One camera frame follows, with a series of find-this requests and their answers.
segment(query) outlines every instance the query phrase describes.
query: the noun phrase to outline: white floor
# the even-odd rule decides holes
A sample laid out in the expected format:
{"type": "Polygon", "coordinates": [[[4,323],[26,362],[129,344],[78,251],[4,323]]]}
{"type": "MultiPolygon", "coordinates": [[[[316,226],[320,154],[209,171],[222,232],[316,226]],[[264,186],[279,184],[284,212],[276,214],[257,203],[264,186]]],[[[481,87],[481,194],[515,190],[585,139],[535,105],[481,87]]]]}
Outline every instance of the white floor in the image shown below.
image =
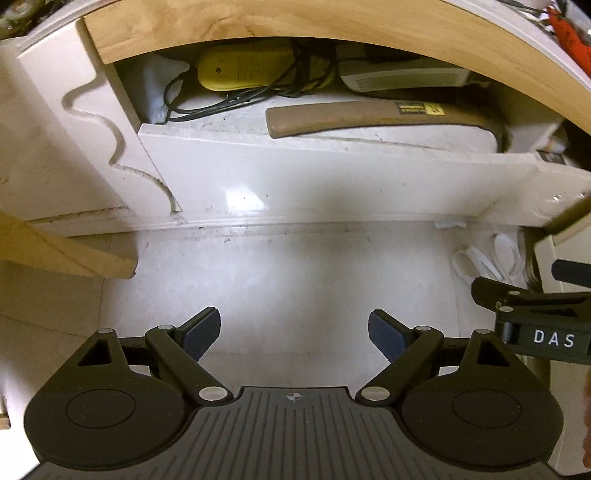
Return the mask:
{"type": "Polygon", "coordinates": [[[0,264],[0,394],[12,423],[0,431],[0,476],[20,479],[35,465],[22,428],[26,404],[99,327],[143,335],[215,306],[222,333],[202,365],[230,389],[347,385],[355,393],[387,364],[368,339],[373,309],[448,336],[492,327],[494,315],[472,303],[449,257],[468,243],[489,252],[496,231],[381,222],[80,239],[137,255],[135,277],[124,281],[0,264]]]}

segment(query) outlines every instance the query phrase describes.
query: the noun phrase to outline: wooden board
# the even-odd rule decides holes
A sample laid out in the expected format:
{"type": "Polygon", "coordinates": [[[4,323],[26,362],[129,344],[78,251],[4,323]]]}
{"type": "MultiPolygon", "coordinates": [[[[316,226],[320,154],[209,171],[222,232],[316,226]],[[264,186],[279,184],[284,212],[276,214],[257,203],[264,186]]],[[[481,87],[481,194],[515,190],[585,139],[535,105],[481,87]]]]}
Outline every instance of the wooden board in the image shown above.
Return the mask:
{"type": "Polygon", "coordinates": [[[7,415],[0,414],[0,430],[8,430],[10,428],[10,420],[7,415]]]}
{"type": "Polygon", "coordinates": [[[85,16],[105,63],[207,40],[292,36],[372,43],[487,75],[591,133],[591,90],[507,30],[441,0],[121,0],[85,16]]]}
{"type": "Polygon", "coordinates": [[[137,260],[118,257],[69,238],[39,232],[0,212],[0,260],[85,277],[131,278],[137,260]]]}

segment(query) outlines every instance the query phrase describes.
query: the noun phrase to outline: yellow device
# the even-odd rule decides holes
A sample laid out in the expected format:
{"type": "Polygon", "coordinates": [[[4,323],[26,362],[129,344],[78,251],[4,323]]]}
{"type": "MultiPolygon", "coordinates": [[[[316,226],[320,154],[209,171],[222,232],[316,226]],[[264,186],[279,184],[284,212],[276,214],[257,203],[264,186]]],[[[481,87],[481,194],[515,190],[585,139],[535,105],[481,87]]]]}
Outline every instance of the yellow device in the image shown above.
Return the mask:
{"type": "MultiPolygon", "coordinates": [[[[199,58],[197,77],[201,85],[214,92],[263,87],[277,80],[293,62],[291,42],[285,37],[215,45],[199,58]]],[[[312,55],[310,79],[322,77],[329,63],[327,59],[312,55]]],[[[281,84],[290,83],[294,73],[295,69],[281,84]]],[[[334,76],[333,69],[320,86],[328,85],[334,76]]]]}

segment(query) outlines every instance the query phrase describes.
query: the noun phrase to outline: wooden arch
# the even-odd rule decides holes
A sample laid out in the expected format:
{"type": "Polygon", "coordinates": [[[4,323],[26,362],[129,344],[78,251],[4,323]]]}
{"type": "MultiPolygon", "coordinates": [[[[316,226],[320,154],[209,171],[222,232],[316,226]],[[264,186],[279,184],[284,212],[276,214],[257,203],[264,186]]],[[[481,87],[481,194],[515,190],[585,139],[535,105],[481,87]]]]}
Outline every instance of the wooden arch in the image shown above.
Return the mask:
{"type": "Polygon", "coordinates": [[[243,37],[335,38],[401,48],[498,80],[591,134],[587,78],[577,78],[499,25],[442,0],[120,0],[85,21],[105,63],[243,37]]]}

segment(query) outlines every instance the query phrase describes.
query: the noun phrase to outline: red object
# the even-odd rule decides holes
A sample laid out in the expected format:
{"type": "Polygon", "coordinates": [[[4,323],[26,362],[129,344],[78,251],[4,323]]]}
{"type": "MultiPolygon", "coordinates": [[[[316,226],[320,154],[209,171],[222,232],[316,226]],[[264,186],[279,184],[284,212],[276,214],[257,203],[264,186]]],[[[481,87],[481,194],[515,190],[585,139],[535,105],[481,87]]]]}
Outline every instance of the red object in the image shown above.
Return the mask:
{"type": "Polygon", "coordinates": [[[573,26],[558,11],[548,8],[548,14],[560,46],[591,77],[591,47],[581,41],[573,26]]]}

